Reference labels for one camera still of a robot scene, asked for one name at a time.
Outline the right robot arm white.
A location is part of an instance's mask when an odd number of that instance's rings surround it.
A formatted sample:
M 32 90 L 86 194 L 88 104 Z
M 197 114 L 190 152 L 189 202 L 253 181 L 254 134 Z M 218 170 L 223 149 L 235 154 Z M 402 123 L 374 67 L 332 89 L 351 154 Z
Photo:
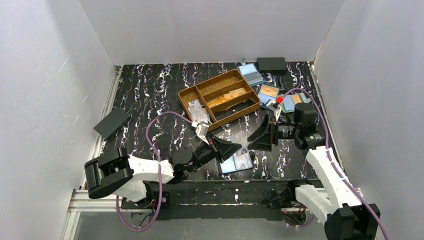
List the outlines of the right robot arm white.
M 329 240 L 374 240 L 380 210 L 374 204 L 364 204 L 359 193 L 352 190 L 347 176 L 332 160 L 333 151 L 326 145 L 326 135 L 311 123 L 311 117 L 298 117 L 290 123 L 278 123 L 265 115 L 259 127 L 247 138 L 250 150 L 270 152 L 279 140 L 294 140 L 305 151 L 327 196 L 323 196 L 308 179 L 295 179 L 281 192 L 270 191 L 264 204 L 283 208 L 294 202 L 306 207 L 323 224 Z

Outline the black leather card holder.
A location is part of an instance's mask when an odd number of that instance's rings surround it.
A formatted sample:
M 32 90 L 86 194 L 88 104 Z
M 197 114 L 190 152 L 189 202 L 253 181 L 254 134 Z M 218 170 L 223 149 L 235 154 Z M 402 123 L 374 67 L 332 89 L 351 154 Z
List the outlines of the black leather card holder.
M 237 155 L 236 153 L 218 164 L 219 173 L 221 175 L 250 170 L 253 168 L 255 154 L 252 151 Z

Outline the dark grey card case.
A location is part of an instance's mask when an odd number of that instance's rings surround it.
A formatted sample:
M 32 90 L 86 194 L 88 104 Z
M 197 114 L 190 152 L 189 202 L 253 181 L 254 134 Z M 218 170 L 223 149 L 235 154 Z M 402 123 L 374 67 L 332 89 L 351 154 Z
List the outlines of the dark grey card case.
M 99 133 L 103 138 L 108 139 L 115 134 L 130 118 L 131 116 L 120 109 L 119 107 L 113 108 L 111 112 L 106 115 L 93 129 Z

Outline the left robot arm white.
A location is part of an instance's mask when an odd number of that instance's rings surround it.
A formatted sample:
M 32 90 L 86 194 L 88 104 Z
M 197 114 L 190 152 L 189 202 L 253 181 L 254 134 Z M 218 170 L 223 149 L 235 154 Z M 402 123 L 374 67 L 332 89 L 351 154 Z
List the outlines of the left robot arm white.
M 139 158 L 128 154 L 125 148 L 89 160 L 84 164 L 88 197 L 101 199 L 116 195 L 138 203 L 152 197 L 149 182 L 178 184 L 210 161 L 224 162 L 242 148 L 239 143 L 213 134 L 206 140 L 192 152 L 186 163 Z

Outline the green card wallet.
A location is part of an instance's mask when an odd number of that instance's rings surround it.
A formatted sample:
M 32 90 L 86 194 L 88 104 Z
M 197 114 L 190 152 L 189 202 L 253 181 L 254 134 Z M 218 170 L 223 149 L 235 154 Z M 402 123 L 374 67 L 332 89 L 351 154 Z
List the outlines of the green card wallet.
M 299 103 L 310 103 L 312 100 L 307 97 L 303 92 L 289 94 L 283 98 L 281 105 L 283 113 L 293 113 L 295 110 L 295 105 Z

